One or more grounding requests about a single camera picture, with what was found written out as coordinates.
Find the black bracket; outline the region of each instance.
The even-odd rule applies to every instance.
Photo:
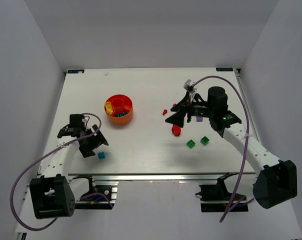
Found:
[[[65,176],[33,178],[30,193],[37,219],[71,217],[75,211],[75,196]]]
[[[240,118],[228,110],[227,103],[228,96],[226,91],[219,86],[209,88],[207,101],[204,101],[202,97],[196,93],[193,101],[190,102],[190,93],[187,91],[184,98],[171,108],[171,112],[175,113],[168,117],[165,122],[183,128],[185,116],[187,116],[187,123],[191,121],[191,116],[209,118],[212,129],[223,137],[225,128],[229,128],[235,123],[241,123]]]
[[[112,185],[96,185],[94,187],[95,189],[93,190],[93,192],[104,194],[106,196],[106,198],[109,201],[111,201],[112,200],[112,187],[113,187]],[[108,203],[104,204],[106,202],[104,197],[101,197],[99,202],[94,201],[100,197],[101,197],[100,195],[96,195],[89,199],[82,199],[75,204],[75,209],[111,210],[112,207]]]
[[[196,196],[199,196],[201,201],[210,202],[210,201],[229,201],[231,193],[228,192],[225,185],[225,179],[237,175],[237,173],[227,173],[217,179],[216,184],[203,184],[200,185],[201,191],[196,193]],[[243,195],[235,194],[234,200],[239,200]]]
[[[57,138],[60,139],[64,136],[80,138],[92,134],[91,129],[86,129],[84,119],[85,116],[82,114],[71,114],[69,124],[60,129]],[[96,131],[98,126],[95,124],[92,128]],[[108,141],[99,130],[95,135],[79,140],[79,151],[84,158],[95,156],[93,150],[102,144],[109,146]]]
[[[265,209],[283,203],[298,194],[297,167],[291,161],[264,166],[253,186],[256,201]]]

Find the blue cube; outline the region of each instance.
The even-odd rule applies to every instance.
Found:
[[[125,115],[127,115],[127,113],[124,111],[124,112],[121,112],[121,113],[117,114],[116,116],[117,117],[123,117]]]
[[[97,157],[99,159],[105,159],[106,158],[105,152],[104,151],[98,152]]]

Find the red block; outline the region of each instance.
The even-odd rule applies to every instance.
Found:
[[[181,127],[177,126],[177,125],[173,125],[172,128],[172,133],[174,136],[179,137],[181,134]]]

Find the green cube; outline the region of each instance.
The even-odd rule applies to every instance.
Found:
[[[201,139],[201,143],[203,144],[203,145],[207,145],[208,143],[209,143],[209,138],[207,138],[206,136],[204,136],[202,139]]]
[[[189,148],[193,148],[193,147],[196,145],[196,143],[191,139],[190,141],[188,141],[188,142],[186,143],[186,145],[187,145]]]

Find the yellow block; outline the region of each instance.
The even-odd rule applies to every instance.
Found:
[[[114,110],[113,110],[113,107],[112,107],[112,104],[111,102],[107,101],[105,104],[105,109],[106,109],[106,113],[109,114],[109,115],[112,115]]]

